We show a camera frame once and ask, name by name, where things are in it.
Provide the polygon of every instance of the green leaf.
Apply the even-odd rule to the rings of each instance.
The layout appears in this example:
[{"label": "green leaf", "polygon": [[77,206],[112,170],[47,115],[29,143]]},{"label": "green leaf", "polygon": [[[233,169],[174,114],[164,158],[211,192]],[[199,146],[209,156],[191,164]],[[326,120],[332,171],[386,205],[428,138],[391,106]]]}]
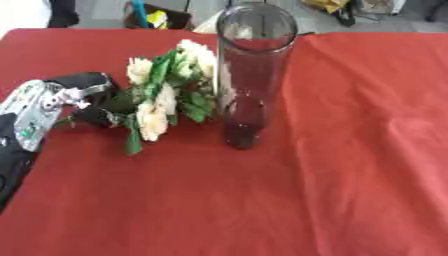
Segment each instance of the green leaf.
[{"label": "green leaf", "polygon": [[130,130],[126,140],[126,154],[135,155],[142,151],[140,132],[135,114],[126,117],[125,125]]},{"label": "green leaf", "polygon": [[175,54],[175,51],[170,51],[167,55],[154,59],[151,73],[149,74],[149,81],[145,88],[145,95],[151,101],[155,101],[157,95],[159,95],[162,90],[163,83],[165,82],[166,75],[168,74]]},{"label": "green leaf", "polygon": [[182,108],[184,110],[184,113],[197,123],[204,122],[205,118],[207,117],[207,112],[193,104],[183,103]]},{"label": "green leaf", "polygon": [[199,107],[202,107],[205,104],[207,104],[207,99],[204,98],[204,96],[202,96],[202,94],[200,94],[199,92],[192,92],[190,94],[190,97],[191,101]]},{"label": "green leaf", "polygon": [[106,100],[99,107],[120,114],[130,114],[135,112],[137,106],[145,100],[142,85],[135,85],[117,93],[111,99]]},{"label": "green leaf", "polygon": [[168,115],[166,116],[168,118],[168,123],[170,123],[172,126],[176,126],[178,123],[178,116],[177,113],[174,115]]}]

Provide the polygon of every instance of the table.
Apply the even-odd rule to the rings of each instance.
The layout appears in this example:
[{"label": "table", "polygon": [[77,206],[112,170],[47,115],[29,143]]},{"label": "table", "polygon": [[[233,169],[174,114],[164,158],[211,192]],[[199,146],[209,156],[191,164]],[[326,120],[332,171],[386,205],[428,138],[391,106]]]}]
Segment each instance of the table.
[{"label": "table", "polygon": [[[186,31],[16,30],[4,98],[82,71],[126,86],[130,56]],[[220,123],[182,120],[127,157],[125,129],[51,132],[0,217],[2,255],[446,255],[448,36],[335,33],[295,45],[272,125],[235,151]]]}]

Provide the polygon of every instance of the floor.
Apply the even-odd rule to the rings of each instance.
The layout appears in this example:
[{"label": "floor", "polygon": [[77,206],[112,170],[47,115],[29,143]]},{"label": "floor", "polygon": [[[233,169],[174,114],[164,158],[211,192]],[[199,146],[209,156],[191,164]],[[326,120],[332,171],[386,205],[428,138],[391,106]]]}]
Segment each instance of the floor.
[{"label": "floor", "polygon": [[[425,13],[438,0],[408,0],[397,16],[357,17],[357,24],[346,28],[325,13],[303,5],[300,0],[268,0],[294,15],[301,33],[305,32],[448,32],[448,5],[435,23],[424,21]],[[77,0],[81,21],[77,28],[122,28],[123,6],[127,0]],[[187,0],[150,0],[153,5],[183,11]],[[226,0],[191,0],[188,12],[198,25],[226,6]]]}]

